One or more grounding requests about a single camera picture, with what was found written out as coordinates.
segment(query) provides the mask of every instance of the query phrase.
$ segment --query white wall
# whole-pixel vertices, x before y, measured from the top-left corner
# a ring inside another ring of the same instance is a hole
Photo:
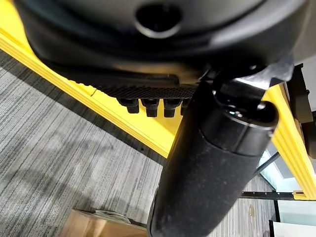
[[[277,192],[302,190],[295,178],[283,179]],[[316,226],[316,201],[278,201],[281,222]]]

